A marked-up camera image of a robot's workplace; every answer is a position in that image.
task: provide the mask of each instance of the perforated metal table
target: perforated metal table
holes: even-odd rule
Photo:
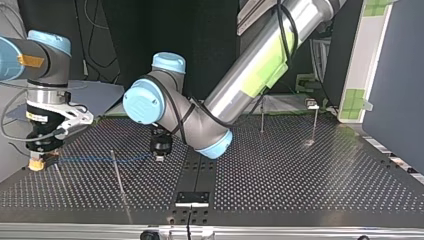
[[[424,186],[350,128],[318,119],[313,144],[312,115],[267,116],[264,133],[251,117],[218,161],[175,139],[165,162],[148,154],[146,127],[102,120],[63,150],[59,169],[1,183],[0,222],[424,229]],[[209,192],[209,207],[176,208],[179,192]]]

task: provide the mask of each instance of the green tape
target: green tape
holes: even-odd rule
[[[364,16],[383,16],[389,4],[389,0],[367,0],[367,4],[365,5]]]
[[[364,96],[364,89],[347,89],[340,118],[358,120],[364,107]]]
[[[287,43],[292,49],[294,36],[290,30],[286,29]],[[252,66],[247,67],[247,80],[243,83],[241,91],[248,96],[256,97],[265,86],[271,88],[287,71],[285,64],[287,54],[283,56],[282,39],[279,38],[267,42],[258,56],[259,59],[251,63]]]

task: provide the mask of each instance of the robotic arm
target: robotic arm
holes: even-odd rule
[[[286,0],[284,6],[291,19],[284,17],[282,25],[289,49],[299,47],[320,23],[331,20],[346,1]],[[169,135],[175,133],[197,152],[216,159],[233,139],[231,124],[257,95],[271,88],[288,70],[287,55],[279,19],[274,14],[202,105],[181,95],[184,59],[172,53],[156,54],[152,71],[126,92],[125,111],[134,121],[157,127],[152,131],[151,151],[158,158],[163,159],[170,152]]]
[[[54,162],[63,140],[93,122],[88,109],[71,103],[67,92],[70,53],[70,41],[53,34],[30,31],[26,40],[0,37],[0,81],[27,79],[26,117],[32,124],[26,139],[7,135],[3,120],[1,132],[6,138],[27,143],[33,171]]]
[[[231,125],[257,95],[287,71],[290,51],[284,49],[299,47],[346,1],[284,1],[286,16],[272,16],[203,104],[181,94],[185,60],[173,53],[158,53],[152,71],[125,93],[125,111],[132,120],[152,126],[150,148],[158,160],[171,152],[172,134],[204,156],[216,159],[233,139]],[[33,126],[26,139],[8,136],[3,124],[0,130],[11,140],[27,142],[29,167],[35,171],[57,159],[57,149],[66,137],[93,122],[88,109],[71,103],[67,92],[70,45],[64,37],[38,31],[30,31],[26,40],[0,37],[0,81],[27,79],[26,116]]]

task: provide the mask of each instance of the white sticker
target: white sticker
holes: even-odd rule
[[[30,112],[26,113],[26,117],[28,119],[31,119],[32,121],[36,121],[36,122],[48,122],[49,121],[49,117],[47,117],[47,116],[35,115],[35,114],[30,113]]]

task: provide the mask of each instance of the light blue joint cap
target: light blue joint cap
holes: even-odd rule
[[[217,159],[222,154],[227,151],[228,146],[230,146],[233,141],[233,133],[228,130],[224,137],[222,137],[217,143],[214,145],[207,147],[205,149],[196,150],[196,152],[201,153],[202,155],[208,157],[209,159]]]
[[[59,35],[39,32],[35,30],[31,30],[28,33],[28,40],[33,40],[36,42],[40,42],[46,44],[50,47],[54,47],[71,57],[71,41],[66,37],[62,37]]]
[[[124,95],[124,109],[135,122],[152,124],[160,120],[165,112],[162,91],[152,81],[137,80]]]
[[[19,78],[25,70],[18,62],[21,51],[6,38],[0,37],[0,81]]]
[[[185,74],[185,66],[185,59],[175,53],[161,52],[153,56],[152,67]]]

